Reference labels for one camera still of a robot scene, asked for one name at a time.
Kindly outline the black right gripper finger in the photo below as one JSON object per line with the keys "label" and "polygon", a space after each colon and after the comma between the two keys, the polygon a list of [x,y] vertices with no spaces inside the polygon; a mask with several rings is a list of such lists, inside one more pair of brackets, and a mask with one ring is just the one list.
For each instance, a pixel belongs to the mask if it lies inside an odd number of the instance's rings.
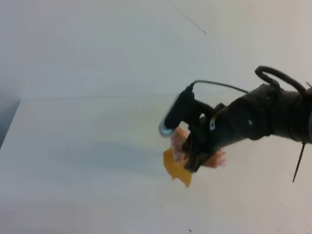
{"label": "black right gripper finger", "polygon": [[210,158],[210,151],[203,146],[183,144],[183,151],[187,154],[187,162],[184,166],[190,173],[195,173]]}

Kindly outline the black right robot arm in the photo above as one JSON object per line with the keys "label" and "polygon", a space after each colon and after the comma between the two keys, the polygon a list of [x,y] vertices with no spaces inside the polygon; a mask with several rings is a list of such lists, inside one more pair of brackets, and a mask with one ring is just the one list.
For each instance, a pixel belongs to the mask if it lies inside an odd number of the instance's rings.
{"label": "black right robot arm", "polygon": [[312,142],[312,91],[275,89],[260,85],[229,105],[215,108],[198,103],[188,120],[190,134],[183,144],[188,153],[184,168],[194,173],[218,150],[239,141],[270,135]]}

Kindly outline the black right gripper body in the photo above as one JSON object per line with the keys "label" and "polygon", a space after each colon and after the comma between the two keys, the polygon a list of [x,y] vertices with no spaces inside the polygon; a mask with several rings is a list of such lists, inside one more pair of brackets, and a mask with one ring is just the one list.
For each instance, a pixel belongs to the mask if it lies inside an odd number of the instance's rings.
{"label": "black right gripper body", "polygon": [[212,107],[201,101],[183,101],[183,121],[190,131],[183,143],[183,152],[189,155],[213,154],[228,146],[228,139],[216,133],[216,117],[226,107],[223,103]]}

